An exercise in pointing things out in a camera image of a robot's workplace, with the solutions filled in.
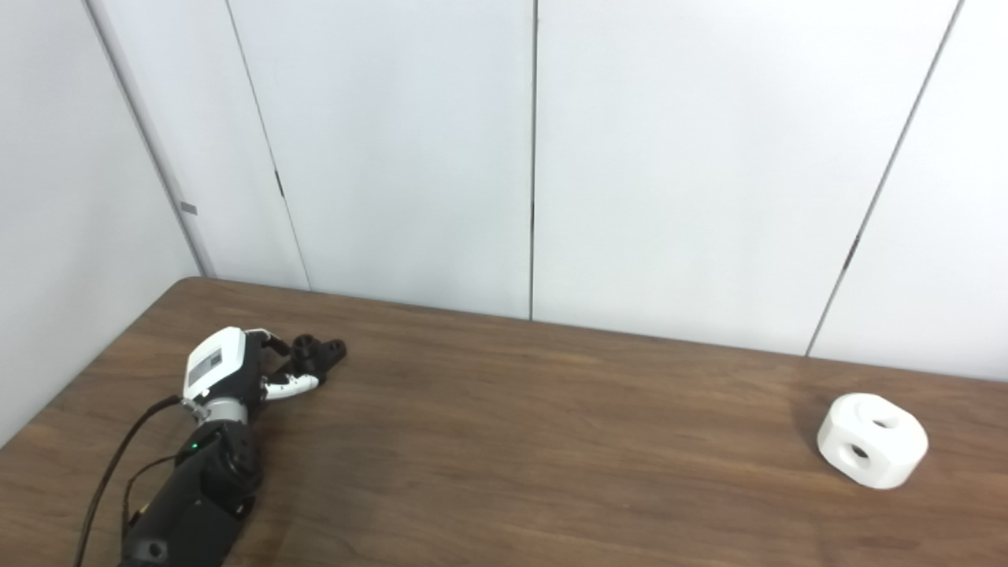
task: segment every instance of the robotic hand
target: robotic hand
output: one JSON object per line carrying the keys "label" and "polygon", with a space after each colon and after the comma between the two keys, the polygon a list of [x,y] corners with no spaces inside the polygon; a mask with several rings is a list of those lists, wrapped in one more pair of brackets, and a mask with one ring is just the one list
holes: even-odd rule
{"label": "robotic hand", "polygon": [[[288,356],[262,370],[264,348]],[[181,404],[197,429],[175,455],[175,468],[123,535],[120,567],[218,567],[238,538],[262,482],[249,422],[263,402],[326,383],[347,354],[343,341],[301,335],[287,346],[265,329],[227,327],[190,354]]]}

